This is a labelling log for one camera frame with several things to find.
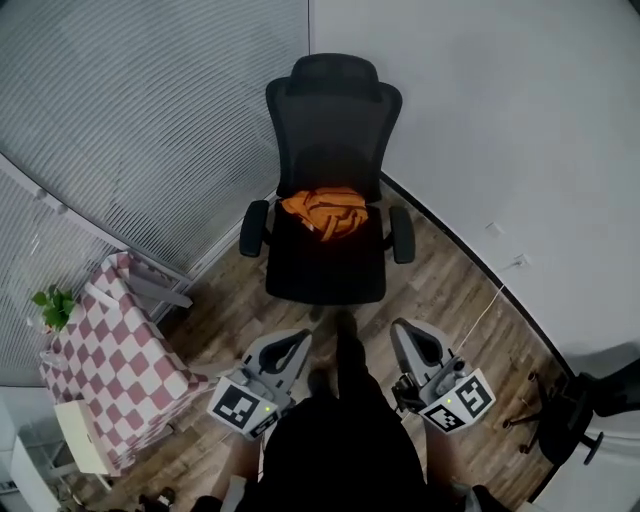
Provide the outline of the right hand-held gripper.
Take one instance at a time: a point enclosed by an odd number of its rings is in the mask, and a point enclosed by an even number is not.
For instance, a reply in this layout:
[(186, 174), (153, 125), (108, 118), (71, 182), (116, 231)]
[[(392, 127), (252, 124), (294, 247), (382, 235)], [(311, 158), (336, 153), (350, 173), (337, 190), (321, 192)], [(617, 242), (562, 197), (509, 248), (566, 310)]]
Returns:
[[(495, 395), (480, 369), (454, 356), (445, 365), (444, 334), (431, 324), (396, 319), (391, 341), (401, 371), (393, 395), (401, 412), (416, 414), (445, 434), (477, 423)], [(440, 367), (431, 377), (430, 368)]]

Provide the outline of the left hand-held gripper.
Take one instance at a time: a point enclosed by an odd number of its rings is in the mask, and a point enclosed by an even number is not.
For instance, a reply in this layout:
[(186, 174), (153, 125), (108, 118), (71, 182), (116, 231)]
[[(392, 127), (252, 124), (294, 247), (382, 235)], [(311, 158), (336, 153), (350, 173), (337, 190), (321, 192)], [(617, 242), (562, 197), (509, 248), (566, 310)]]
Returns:
[(259, 438), (294, 403), (291, 387), (311, 342), (309, 329), (281, 330), (256, 339), (245, 353), (245, 365), (219, 379), (207, 412), (245, 438)]

